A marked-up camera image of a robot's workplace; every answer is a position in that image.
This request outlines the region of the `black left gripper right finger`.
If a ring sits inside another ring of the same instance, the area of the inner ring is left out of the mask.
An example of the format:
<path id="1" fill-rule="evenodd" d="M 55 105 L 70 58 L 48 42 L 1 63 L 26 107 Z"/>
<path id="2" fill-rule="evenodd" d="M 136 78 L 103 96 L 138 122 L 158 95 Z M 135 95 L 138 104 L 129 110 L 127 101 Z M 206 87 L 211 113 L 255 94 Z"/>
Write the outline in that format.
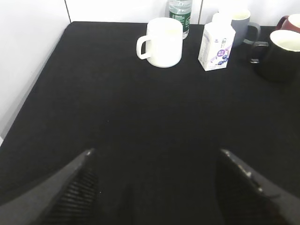
<path id="1" fill-rule="evenodd" d="M 298 225 L 300 200 L 267 186 L 230 151 L 217 158 L 216 196 L 226 225 Z"/>

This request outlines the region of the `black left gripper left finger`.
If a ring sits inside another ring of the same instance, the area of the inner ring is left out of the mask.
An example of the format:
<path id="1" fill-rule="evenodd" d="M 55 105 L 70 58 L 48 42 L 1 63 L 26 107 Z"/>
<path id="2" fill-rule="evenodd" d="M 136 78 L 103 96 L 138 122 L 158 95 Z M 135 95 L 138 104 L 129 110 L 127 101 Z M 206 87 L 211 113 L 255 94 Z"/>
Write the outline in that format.
<path id="1" fill-rule="evenodd" d="M 89 225 L 97 198 L 98 178 L 85 150 L 56 173 L 5 195 L 2 225 Z"/>

